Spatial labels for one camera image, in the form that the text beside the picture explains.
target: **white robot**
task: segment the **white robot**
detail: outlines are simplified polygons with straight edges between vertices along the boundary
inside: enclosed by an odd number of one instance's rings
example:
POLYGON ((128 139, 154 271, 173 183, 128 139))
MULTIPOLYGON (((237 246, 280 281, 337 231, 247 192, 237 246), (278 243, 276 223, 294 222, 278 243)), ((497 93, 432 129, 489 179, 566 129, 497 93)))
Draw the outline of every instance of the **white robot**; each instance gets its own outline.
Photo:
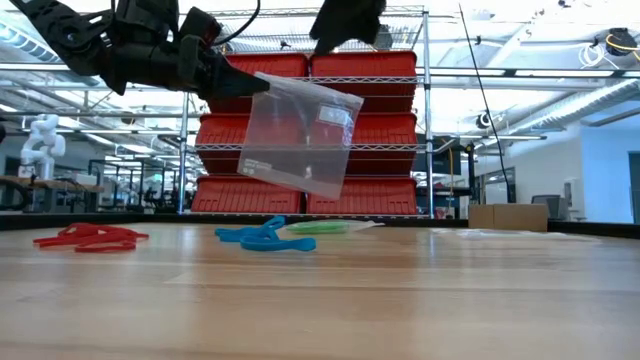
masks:
POLYGON ((64 138, 56 133, 57 126, 57 115, 39 115, 31 123, 31 133, 20 152, 19 177, 36 175, 42 180, 53 178, 54 157, 64 156, 66 150, 64 138), (44 143, 44 146, 40 150, 33 150, 40 143, 44 143))

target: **ceiling duct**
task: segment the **ceiling duct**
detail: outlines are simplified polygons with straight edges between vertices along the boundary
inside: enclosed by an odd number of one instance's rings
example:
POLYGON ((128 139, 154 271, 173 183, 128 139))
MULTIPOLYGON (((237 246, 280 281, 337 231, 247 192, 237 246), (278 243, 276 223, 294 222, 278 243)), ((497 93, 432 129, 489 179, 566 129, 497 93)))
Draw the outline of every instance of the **ceiling duct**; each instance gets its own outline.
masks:
POLYGON ((576 93, 511 124, 504 134, 564 128, 587 115, 608 109, 640 95, 640 81, 626 80, 588 93, 576 93))
MULTIPOLYGON (((0 11, 0 43, 19 49, 34 58, 46 63, 60 63, 58 55, 48 46, 36 41, 32 36, 20 30, 19 26, 10 23, 11 15, 0 11)), ((81 82, 89 86, 100 84, 99 81, 79 76, 71 71, 56 75, 61 81, 81 82)))

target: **cable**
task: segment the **cable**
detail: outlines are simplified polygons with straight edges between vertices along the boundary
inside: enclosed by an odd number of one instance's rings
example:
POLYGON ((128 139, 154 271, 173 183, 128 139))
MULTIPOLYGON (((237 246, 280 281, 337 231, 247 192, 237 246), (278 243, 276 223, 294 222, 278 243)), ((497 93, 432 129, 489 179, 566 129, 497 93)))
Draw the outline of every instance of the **cable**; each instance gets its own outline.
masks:
POLYGON ((229 41, 235 39, 238 35, 242 34, 243 31, 245 31, 249 25, 251 25, 251 23, 253 22, 253 20, 255 20, 258 17, 258 14, 260 14, 260 0, 257 0, 258 4, 256 6, 256 11, 253 13, 253 15, 251 15, 251 18, 249 18, 249 20, 240 27, 240 29, 238 29, 236 32, 234 32, 233 34, 227 36, 226 38, 220 40, 220 41, 216 41, 213 43, 212 46, 220 46, 222 44, 226 44, 229 41))
POLYGON ((6 211, 6 210, 22 211, 29 205, 29 192, 24 186, 22 186, 21 184, 15 181, 6 180, 6 179, 0 179, 0 185, 6 186, 7 189, 12 188, 16 190, 18 194, 20 194, 20 197, 22 197, 22 201, 16 205, 0 204, 0 211, 6 211))
POLYGON ((611 41, 611 38, 614 37, 613 34, 609 34, 609 36, 607 36, 607 44, 609 44, 609 46, 614 47, 618 50, 624 50, 624 51, 631 51, 633 53, 633 56, 636 57, 636 59, 638 59, 638 61, 640 61, 640 55, 638 55, 638 53, 636 51, 640 51, 640 47, 628 47, 628 46, 622 46, 622 45, 618 45, 615 44, 611 41))
POLYGON ((593 44, 585 45, 578 54, 578 60, 580 60, 580 63, 583 65, 581 69, 596 67, 600 65, 602 60, 607 61, 615 69, 620 69, 618 65, 616 65, 613 61, 611 61, 611 59, 607 58, 604 48, 600 45, 596 45, 596 46, 593 46, 593 44), (589 55, 590 53, 595 53, 596 58, 592 59, 591 56, 589 55))
POLYGON ((613 46, 616 49, 626 50, 626 51, 638 51, 638 50, 640 50, 640 47, 632 48, 632 47, 622 46, 622 45, 618 45, 618 44, 612 43, 611 42, 611 38, 612 37, 613 37, 613 34, 609 34, 609 36, 607 36, 607 44, 609 44, 610 46, 613 46))
POLYGON ((511 196, 511 187, 509 186, 509 179, 507 178, 507 170, 504 168, 504 156, 502 156, 502 145, 500 144, 500 137, 498 136, 498 131, 496 130, 496 125, 493 122, 493 117, 491 116, 491 110, 489 110, 489 102, 487 101, 487 94, 484 91, 484 86, 482 85, 482 77, 480 76, 480 70, 478 69, 478 63, 476 62, 476 56, 473 53, 473 45, 471 45, 471 37, 469 37, 469 29, 467 28, 467 21, 464 18, 464 12, 462 11, 462 4, 458 3, 458 7, 460 8, 460 17, 462 18, 462 25, 464 26, 464 32, 467 35, 467 42, 469 43, 469 51, 471 52, 471 59, 473 60, 473 67, 476 69, 476 75, 478 76, 478 85, 480 85, 480 92, 482 92, 482 99, 484 100, 484 106, 487 110, 487 117, 489 118, 489 122, 491 122, 491 129, 493 129, 493 134, 496 137, 496 141, 498 142, 498 151, 500 152, 500 168, 502 169, 502 174, 504 175, 504 182, 507 184, 507 202, 511 203, 513 197, 511 196))

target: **blue plastic object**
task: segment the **blue plastic object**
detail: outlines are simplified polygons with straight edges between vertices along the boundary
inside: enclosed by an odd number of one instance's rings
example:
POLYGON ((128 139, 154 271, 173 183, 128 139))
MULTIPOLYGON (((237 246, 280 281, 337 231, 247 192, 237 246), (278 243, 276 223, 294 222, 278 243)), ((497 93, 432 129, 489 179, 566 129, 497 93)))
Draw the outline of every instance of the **blue plastic object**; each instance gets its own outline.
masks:
POLYGON ((215 234, 222 242, 240 242, 245 236, 277 238, 276 230, 284 226, 284 217, 276 216, 259 228, 216 229, 215 234))
POLYGON ((222 242, 240 243, 243 249, 252 251, 312 251, 316 248, 313 238, 280 240, 276 230, 284 224, 284 217, 276 216, 259 228, 216 229, 215 234, 222 242))

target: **plastic bag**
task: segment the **plastic bag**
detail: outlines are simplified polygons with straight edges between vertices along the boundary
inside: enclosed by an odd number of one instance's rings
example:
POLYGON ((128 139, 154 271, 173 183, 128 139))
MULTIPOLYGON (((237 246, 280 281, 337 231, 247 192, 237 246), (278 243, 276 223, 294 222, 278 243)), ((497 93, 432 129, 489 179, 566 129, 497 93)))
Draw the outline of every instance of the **plastic bag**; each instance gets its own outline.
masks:
POLYGON ((282 230, 295 235, 347 234, 384 224, 357 220, 319 220, 285 226, 282 230))
POLYGON ((363 99, 311 83, 256 73, 238 173, 338 199, 363 99))

